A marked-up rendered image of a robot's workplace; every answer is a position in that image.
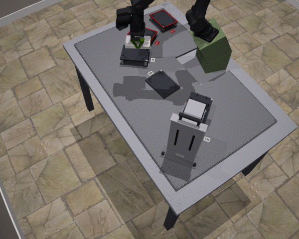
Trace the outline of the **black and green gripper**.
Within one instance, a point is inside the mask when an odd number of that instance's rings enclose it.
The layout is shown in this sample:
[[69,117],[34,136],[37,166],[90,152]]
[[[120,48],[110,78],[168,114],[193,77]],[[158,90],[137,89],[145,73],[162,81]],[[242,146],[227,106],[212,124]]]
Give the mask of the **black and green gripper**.
[[[133,22],[133,21],[132,21]],[[138,25],[138,32],[131,32],[131,43],[137,48],[139,49],[140,46],[144,43],[145,39],[144,38],[140,38],[140,37],[144,37],[144,33],[145,33],[145,22],[141,22],[141,23],[135,23],[134,24]],[[135,37],[135,36],[140,36],[140,37]],[[136,45],[135,41],[141,42],[139,44],[139,46]]]

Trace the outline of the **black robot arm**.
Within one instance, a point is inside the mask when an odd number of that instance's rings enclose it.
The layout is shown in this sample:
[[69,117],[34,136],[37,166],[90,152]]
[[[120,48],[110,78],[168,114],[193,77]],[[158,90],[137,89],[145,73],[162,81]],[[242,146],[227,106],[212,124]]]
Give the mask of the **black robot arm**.
[[[130,0],[132,6],[117,9],[116,28],[121,31],[130,24],[130,32],[138,32],[138,25],[144,20],[143,10],[149,7],[154,0]],[[196,36],[207,41],[212,40],[219,33],[217,28],[212,27],[206,18],[206,11],[211,0],[196,0],[195,5],[185,14],[190,30]],[[132,20],[131,20],[132,18]],[[133,21],[133,22],[132,22]]]

